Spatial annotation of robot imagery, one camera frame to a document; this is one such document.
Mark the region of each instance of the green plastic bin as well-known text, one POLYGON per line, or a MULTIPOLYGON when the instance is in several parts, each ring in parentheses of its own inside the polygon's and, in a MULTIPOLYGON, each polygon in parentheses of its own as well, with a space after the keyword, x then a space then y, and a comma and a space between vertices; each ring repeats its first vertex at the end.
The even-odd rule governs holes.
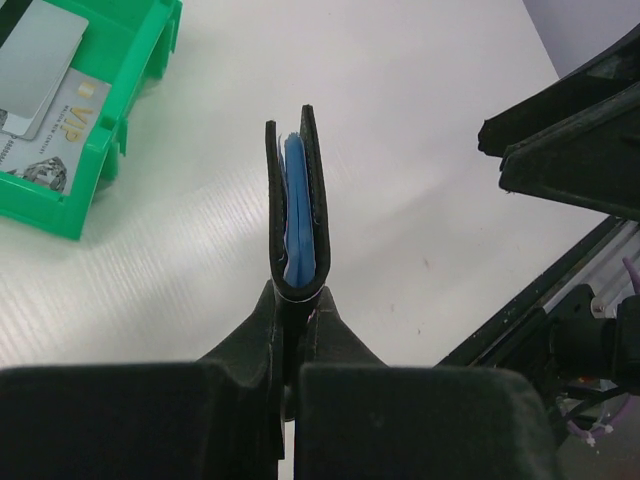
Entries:
POLYGON ((164 75, 175 50, 180 0, 47 0, 89 20, 71 66, 112 85, 84 146, 71 193, 0 172, 0 215, 56 235, 82 234, 99 179, 118 175, 127 117, 148 78, 164 75))

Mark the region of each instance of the printed image on card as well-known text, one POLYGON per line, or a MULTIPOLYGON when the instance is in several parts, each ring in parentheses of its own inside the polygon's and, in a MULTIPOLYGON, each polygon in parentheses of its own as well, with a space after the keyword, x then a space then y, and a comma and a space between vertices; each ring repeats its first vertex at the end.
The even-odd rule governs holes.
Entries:
POLYGON ((0 133, 0 171, 69 195, 111 85, 69 69, 36 137, 0 133))

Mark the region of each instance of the black cable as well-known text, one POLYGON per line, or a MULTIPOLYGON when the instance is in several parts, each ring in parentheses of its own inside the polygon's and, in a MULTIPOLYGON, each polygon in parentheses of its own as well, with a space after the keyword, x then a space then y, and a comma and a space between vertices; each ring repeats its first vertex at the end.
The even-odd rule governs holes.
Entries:
POLYGON ((567 413, 564 417, 562 417, 561 422, 571 422, 582 415, 584 412, 589 410, 590 408, 595 407, 596 405, 600 405, 607 400, 611 400, 612 398, 619 397, 620 395, 624 395, 627 393, 627 389, 624 387, 615 387, 604 392, 599 392, 594 394, 592 397, 584 400, 579 403, 575 408, 573 408, 569 413, 567 413))

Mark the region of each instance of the green box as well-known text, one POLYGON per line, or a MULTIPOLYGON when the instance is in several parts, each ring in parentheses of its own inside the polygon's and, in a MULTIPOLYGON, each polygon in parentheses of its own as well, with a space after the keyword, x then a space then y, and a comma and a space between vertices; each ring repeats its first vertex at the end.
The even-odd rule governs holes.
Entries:
POLYGON ((89 20, 71 66, 112 85, 84 146, 70 195, 0 172, 0 215, 79 239, 98 180, 118 175, 127 117, 148 78, 164 75, 175 50, 180 0, 47 0, 89 20))

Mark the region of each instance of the white table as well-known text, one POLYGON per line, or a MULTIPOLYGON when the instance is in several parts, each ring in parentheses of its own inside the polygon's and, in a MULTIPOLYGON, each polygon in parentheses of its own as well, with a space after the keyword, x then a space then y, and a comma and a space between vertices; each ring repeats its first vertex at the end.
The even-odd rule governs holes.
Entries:
POLYGON ((328 284, 391 364, 432 365, 603 216, 498 189, 485 118, 557 77, 521 0, 186 2, 80 243, 0 220, 0 365, 196 359, 269 277, 264 123, 315 107, 328 284))

